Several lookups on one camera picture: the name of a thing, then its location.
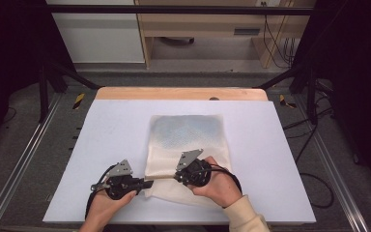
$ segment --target gray carpet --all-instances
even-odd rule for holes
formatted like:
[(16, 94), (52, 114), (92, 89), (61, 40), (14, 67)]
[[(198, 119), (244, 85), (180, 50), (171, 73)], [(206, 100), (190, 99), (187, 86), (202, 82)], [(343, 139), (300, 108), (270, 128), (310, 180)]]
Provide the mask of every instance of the gray carpet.
[[(275, 74), (263, 73), (84, 73), (86, 77), (99, 85), (107, 86), (233, 86), (251, 87), (264, 83)], [(55, 228), (78, 228), (71, 224), (46, 224), (42, 222), (49, 205), (47, 197), (52, 195), (61, 179), (62, 173), (71, 155), (79, 128), (82, 127), (87, 110), (95, 97), (96, 91), (89, 90), (75, 81), (69, 80), (70, 88), (62, 94), (60, 105), (56, 111), (45, 136), (31, 160), (27, 171), (4, 215), (0, 226), (37, 226)], [(286, 126), (302, 120), (298, 108), (280, 105), (279, 95), (285, 94), (286, 102), (294, 103), (287, 95), (286, 83), (282, 82), (268, 91), (269, 99), (274, 102), (281, 120)], [(38, 86), (32, 85), (18, 91), (11, 97), (10, 106), (16, 110), (12, 120), (2, 125), (0, 129), (0, 190), (9, 178), (12, 169), (23, 149), (34, 132), (39, 120)], [(85, 93), (85, 98), (78, 109), (72, 109), (78, 94)], [(318, 111), (329, 107), (327, 100), (319, 102)], [(14, 113), (8, 112), (8, 118)], [(368, 167), (355, 165), (352, 151), (345, 140), (336, 121), (326, 115), (320, 119), (318, 133), (327, 144), (330, 154), (346, 181), (355, 201), (364, 216), (371, 231), (371, 172)], [(296, 157), (307, 137), (309, 128), (301, 125), (286, 130), (292, 153)], [(300, 172), (318, 176), (329, 185), (327, 172), (321, 164), (318, 151), (313, 140), (306, 146), (298, 167)], [(321, 182), (314, 178), (302, 176), (308, 196), (316, 205), (326, 205), (329, 202), (329, 192)], [(274, 231), (353, 231), (346, 218), (340, 202), (335, 197), (331, 207), (319, 209), (314, 207), (316, 223), (299, 226), (274, 226)]]

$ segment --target hand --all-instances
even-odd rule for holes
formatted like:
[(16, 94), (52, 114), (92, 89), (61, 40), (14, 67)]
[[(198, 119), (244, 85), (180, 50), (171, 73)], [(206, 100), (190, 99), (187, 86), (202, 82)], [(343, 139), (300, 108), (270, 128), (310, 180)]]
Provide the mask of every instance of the hand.
[(102, 231), (113, 215), (126, 206), (135, 195), (136, 191), (133, 190), (120, 200), (112, 200), (108, 197), (105, 190), (99, 191), (93, 199), (86, 221), (83, 223), (79, 232)]
[[(205, 161), (209, 164), (218, 165), (213, 157), (207, 157)], [(212, 166), (212, 169), (219, 169), (219, 167)], [(188, 185), (188, 188), (194, 195), (209, 197), (223, 208), (227, 208), (243, 197), (234, 180), (229, 175), (218, 171), (212, 172), (212, 177), (205, 186), (198, 188)]]

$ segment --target cloth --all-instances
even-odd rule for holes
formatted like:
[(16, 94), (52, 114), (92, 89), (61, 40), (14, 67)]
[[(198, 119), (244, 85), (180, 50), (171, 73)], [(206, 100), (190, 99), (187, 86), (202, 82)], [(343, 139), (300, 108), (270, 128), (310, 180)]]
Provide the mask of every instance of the cloth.
[(146, 179), (157, 179), (151, 188), (145, 190), (146, 197), (218, 207), (211, 199), (194, 195), (172, 178), (182, 152), (197, 149), (204, 150), (198, 159), (212, 156), (219, 165), (232, 171), (220, 115), (154, 116), (145, 176)]
[(224, 209), (230, 219), (230, 232), (269, 232), (262, 215), (255, 212), (247, 195)]

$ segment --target floor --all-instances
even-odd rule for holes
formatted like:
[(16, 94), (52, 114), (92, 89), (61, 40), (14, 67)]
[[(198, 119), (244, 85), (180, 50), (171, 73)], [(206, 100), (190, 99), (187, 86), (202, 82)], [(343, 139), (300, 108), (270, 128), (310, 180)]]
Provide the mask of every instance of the floor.
[[(279, 66), (286, 65), (280, 58), (275, 57), (275, 60)], [(244, 38), (214, 41), (196, 38), (193, 44), (160, 39), (156, 41), (152, 66), (148, 69), (138, 64), (76, 66), (83, 76), (108, 86), (249, 88), (286, 70), (276, 65), (262, 69), (250, 39)], [(304, 105), (305, 97), (290, 95), (287, 90), (290, 81), (284, 80), (267, 91), (283, 127), (304, 118), (303, 107), (300, 106)], [(54, 225), (42, 222), (50, 197), (56, 190), (79, 129), (96, 94), (96, 91), (89, 90), (72, 79), (67, 78), (67, 82), (70, 85), (67, 93), (49, 95), (55, 103), (59, 99), (58, 107), (33, 151), (26, 151), (25, 148), (28, 147), (35, 129), (40, 126), (38, 86), (31, 85), (11, 96), (7, 122), (0, 129), (0, 197), (7, 194), (8, 199), (1, 205), (5, 211), (0, 211), (0, 231), (43, 231), (43, 228), (51, 229), (47, 231), (72, 231), (78, 228), (76, 224)], [(85, 93), (84, 101), (79, 109), (71, 109), (80, 93)], [(281, 95), (285, 97), (287, 104), (280, 103)], [(325, 96), (321, 93), (317, 95), (317, 99), (320, 99), (318, 112), (329, 109), (329, 101)], [(304, 144), (312, 125), (304, 123), (285, 130), (295, 158), (305, 148), (298, 162), (299, 171), (316, 175), (323, 180), (321, 182), (309, 175), (302, 176), (308, 196), (315, 205), (313, 209), (317, 222), (301, 226), (275, 225), (272, 227), (273, 231), (371, 231), (371, 172), (367, 166), (354, 164), (352, 150), (331, 116), (330, 111), (321, 116), (318, 128), (307, 146)], [(328, 153), (328, 157), (332, 159), (345, 188), (336, 188), (337, 184), (331, 179), (332, 171), (326, 169), (324, 159), (327, 156), (324, 153)], [(27, 156), (30, 159), (27, 159), (27, 168), (20, 173), (21, 180), (9, 183), (15, 185), (15, 191), (3, 192), (2, 189), (8, 186), (7, 180), (14, 180), (12, 173), (14, 168), (19, 167), (19, 159)], [(329, 205), (331, 198), (324, 183), (335, 192), (331, 206), (326, 209), (321, 206)], [(349, 193), (351, 198), (343, 197), (341, 193)], [(349, 213), (354, 213), (355, 210), (359, 214), (350, 216)], [(361, 223), (352, 222), (358, 216), (361, 216), (357, 218)], [(357, 228), (358, 226), (367, 226), (369, 229)], [(164, 229), (179, 231), (168, 227)]]

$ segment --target person's right hand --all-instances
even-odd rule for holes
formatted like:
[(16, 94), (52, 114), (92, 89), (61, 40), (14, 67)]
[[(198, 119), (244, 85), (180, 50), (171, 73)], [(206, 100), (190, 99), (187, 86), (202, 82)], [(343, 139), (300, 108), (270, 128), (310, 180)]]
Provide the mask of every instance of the person's right hand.
[[(205, 161), (209, 164), (218, 165), (213, 157), (207, 157)], [(219, 167), (212, 166), (212, 169), (219, 169)], [(211, 179), (205, 186), (188, 185), (188, 188), (194, 195), (209, 197), (223, 208), (227, 208), (243, 197), (234, 180), (229, 175), (219, 171), (212, 172)]]

